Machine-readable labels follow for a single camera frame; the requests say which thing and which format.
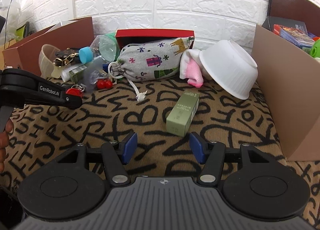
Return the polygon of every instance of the key ring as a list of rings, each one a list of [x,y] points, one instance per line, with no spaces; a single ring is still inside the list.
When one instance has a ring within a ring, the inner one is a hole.
[[[84,91],[84,86],[79,85],[79,84],[75,84],[75,85],[71,86],[71,88],[78,89],[78,90],[80,90],[80,92]]]

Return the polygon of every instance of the cardboard box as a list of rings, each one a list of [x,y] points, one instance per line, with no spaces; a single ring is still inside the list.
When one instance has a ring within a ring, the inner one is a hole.
[[[47,31],[53,26],[45,28],[10,46],[3,51],[6,65],[41,76],[39,53],[44,44],[50,44],[60,49],[90,46],[94,39],[92,17],[75,20],[73,23],[50,32]]]
[[[3,70],[5,68],[3,50],[5,48],[8,48],[8,47],[12,46],[16,42],[17,41],[15,39],[12,39],[9,42],[7,42],[5,45],[0,46],[0,70]]]
[[[259,25],[252,57],[284,156],[289,161],[320,160],[320,64]]]
[[[193,30],[183,29],[135,28],[118,29],[116,33],[120,50],[130,43],[145,43],[177,37],[195,37],[195,32]]]
[[[167,132],[184,137],[199,106],[199,93],[184,91],[167,117]]]

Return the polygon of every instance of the metal rivet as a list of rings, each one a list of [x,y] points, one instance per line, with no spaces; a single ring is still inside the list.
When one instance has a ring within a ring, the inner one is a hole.
[[[128,180],[128,178],[125,175],[116,175],[112,178],[112,181],[114,183],[124,183]]]
[[[202,182],[205,182],[205,183],[211,183],[211,182],[214,182],[216,180],[216,177],[213,176],[213,175],[210,175],[210,174],[206,174],[206,175],[202,175],[200,177],[200,180]]]

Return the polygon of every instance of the green box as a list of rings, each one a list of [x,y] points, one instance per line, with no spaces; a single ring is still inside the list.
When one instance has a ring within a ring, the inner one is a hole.
[[[199,106],[199,93],[184,91],[167,117],[167,132],[184,137]]]

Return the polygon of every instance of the black suction pad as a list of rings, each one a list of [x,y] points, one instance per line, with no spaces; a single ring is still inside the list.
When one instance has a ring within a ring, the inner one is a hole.
[[[76,218],[105,196],[98,175],[85,168],[86,146],[78,144],[25,178],[18,199],[25,211],[46,220]]]
[[[241,169],[231,174],[222,187],[231,206],[255,218],[301,215],[310,197],[307,182],[250,145],[241,145],[240,152]]]

